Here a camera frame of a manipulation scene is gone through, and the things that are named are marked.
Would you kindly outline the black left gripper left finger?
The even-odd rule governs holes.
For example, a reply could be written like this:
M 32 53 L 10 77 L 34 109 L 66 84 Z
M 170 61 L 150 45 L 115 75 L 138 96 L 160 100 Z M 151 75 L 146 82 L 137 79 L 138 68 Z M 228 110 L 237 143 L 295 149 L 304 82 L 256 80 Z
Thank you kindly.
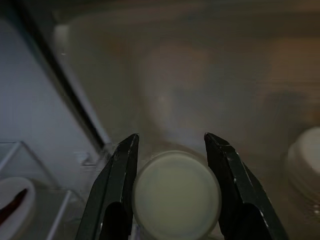
M 77 231 L 79 240 L 127 240 L 133 224 L 139 135 L 122 140 L 94 181 Z

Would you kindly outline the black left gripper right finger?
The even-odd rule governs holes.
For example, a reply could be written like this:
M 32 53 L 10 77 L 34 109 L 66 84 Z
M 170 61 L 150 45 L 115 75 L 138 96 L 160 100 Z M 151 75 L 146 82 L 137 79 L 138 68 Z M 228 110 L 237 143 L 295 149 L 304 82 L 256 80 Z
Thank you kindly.
M 221 191 L 218 219 L 226 240 L 287 240 L 289 237 L 256 176 L 229 142 L 207 132 L 207 162 Z

